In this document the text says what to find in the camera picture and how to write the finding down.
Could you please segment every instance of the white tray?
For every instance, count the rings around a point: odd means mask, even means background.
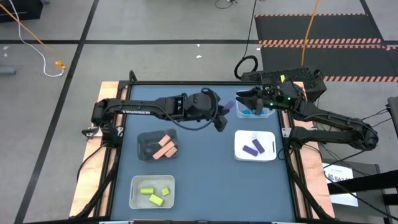
[[[249,146],[252,149],[256,149],[253,144],[253,140],[257,139],[265,152],[259,153],[257,156],[253,156],[243,151],[244,146]],[[275,135],[268,131],[244,131],[237,130],[235,132],[235,159],[240,161],[257,161],[267,162],[272,161],[276,158],[277,148],[275,144]]]

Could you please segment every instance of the yellow-green block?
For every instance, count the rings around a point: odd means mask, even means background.
[[[155,192],[155,189],[153,187],[144,187],[139,189],[141,194],[153,194]]]
[[[161,199],[160,197],[158,197],[158,196],[156,196],[156,195],[154,195],[154,194],[152,194],[152,195],[149,197],[149,200],[150,200],[151,202],[155,203],[155,204],[158,205],[158,206],[162,206],[162,204],[163,204],[163,199]]]
[[[168,187],[166,187],[165,189],[162,189],[162,194],[163,194],[163,196],[166,196],[166,195],[168,195],[170,193],[170,191],[169,191],[169,188]]]

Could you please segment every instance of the purple object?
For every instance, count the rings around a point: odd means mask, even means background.
[[[257,139],[253,140],[253,144],[260,153],[265,152],[264,148],[262,147],[262,145],[260,144],[260,142]]]
[[[224,106],[224,109],[231,110],[232,107],[234,107],[234,102],[231,100]]]
[[[256,150],[250,148],[249,146],[244,146],[243,147],[243,151],[251,154],[252,156],[257,156],[257,154],[259,154],[259,152],[257,152]]]

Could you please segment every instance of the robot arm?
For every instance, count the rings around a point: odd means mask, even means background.
[[[283,129],[282,134],[289,138],[292,147],[301,147],[306,142],[349,144],[355,149],[373,150],[379,138],[373,128],[359,118],[350,118],[340,114],[318,109],[305,99],[303,90],[293,82],[279,85],[263,84],[249,91],[238,92],[236,98],[249,109],[261,112],[266,107],[291,112],[293,119],[299,121],[315,121],[327,124],[341,131],[307,130],[303,127]]]
[[[190,96],[182,93],[154,101],[104,99],[95,103],[91,122],[101,129],[105,146],[117,144],[119,131],[111,122],[117,114],[155,116],[177,125],[181,121],[211,120],[217,131],[222,132],[227,123],[224,115],[229,110],[219,105],[219,101],[219,96],[208,88]]]

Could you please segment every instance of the blue table surface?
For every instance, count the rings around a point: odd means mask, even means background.
[[[207,86],[220,96],[221,105],[235,99],[238,90],[251,86]],[[188,95],[203,86],[136,85],[132,100],[154,100],[162,96]],[[127,117],[118,180],[111,212],[112,220],[209,220],[247,222],[292,222],[294,210],[285,161],[237,161],[234,134],[237,130],[270,131],[275,134],[277,150],[282,136],[277,113],[267,119],[241,119],[234,107],[226,115],[228,123],[219,133],[211,124],[200,131],[186,131],[170,121],[153,116]],[[199,127],[206,121],[183,122]],[[137,156],[137,135],[174,128],[178,136],[176,159],[144,162]],[[136,175],[172,175],[175,202],[170,209],[131,209],[129,192]]]

